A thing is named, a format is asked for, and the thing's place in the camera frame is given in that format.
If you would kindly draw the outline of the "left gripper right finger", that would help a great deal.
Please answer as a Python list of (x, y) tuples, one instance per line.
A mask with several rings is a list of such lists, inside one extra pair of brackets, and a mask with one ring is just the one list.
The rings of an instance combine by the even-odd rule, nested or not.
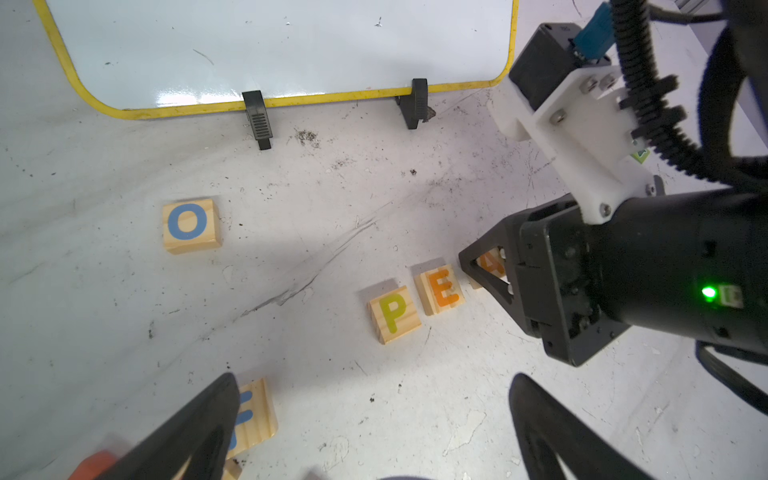
[(508, 395), (520, 452), (531, 479), (647, 479), (529, 376), (514, 376)]

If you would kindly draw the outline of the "wooden A letter block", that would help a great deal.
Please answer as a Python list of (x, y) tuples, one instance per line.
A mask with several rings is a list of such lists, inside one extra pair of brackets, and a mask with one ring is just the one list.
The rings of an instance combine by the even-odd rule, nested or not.
[(504, 259), (499, 248), (493, 248), (476, 259), (476, 263), (483, 270), (491, 273), (502, 281), (507, 280)]

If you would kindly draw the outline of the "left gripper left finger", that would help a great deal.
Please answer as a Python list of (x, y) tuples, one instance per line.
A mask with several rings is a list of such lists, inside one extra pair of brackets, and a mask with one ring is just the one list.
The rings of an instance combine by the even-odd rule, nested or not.
[(101, 479), (220, 479), (240, 408), (233, 374), (219, 376)]

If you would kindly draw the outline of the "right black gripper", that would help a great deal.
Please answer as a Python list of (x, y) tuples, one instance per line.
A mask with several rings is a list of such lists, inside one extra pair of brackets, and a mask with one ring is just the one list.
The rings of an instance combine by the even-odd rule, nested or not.
[[(581, 365), (629, 327), (766, 357), (765, 196), (631, 199), (596, 226), (570, 201), (524, 221), (507, 216), (458, 259), (549, 357)], [(478, 263), (494, 247), (507, 282)]]

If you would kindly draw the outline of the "wooden P letter block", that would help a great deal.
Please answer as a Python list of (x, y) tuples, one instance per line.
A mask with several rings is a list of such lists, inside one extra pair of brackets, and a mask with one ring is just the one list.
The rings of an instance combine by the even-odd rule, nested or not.
[(422, 326), (417, 306), (406, 286), (369, 301), (368, 309), (377, 337), (383, 345)]

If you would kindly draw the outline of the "wooden E letter block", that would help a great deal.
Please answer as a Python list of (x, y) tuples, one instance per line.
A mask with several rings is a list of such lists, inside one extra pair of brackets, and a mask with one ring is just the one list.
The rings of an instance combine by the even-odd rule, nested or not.
[(415, 285), (427, 316), (434, 316), (465, 303), (465, 297), (450, 264), (420, 273)]

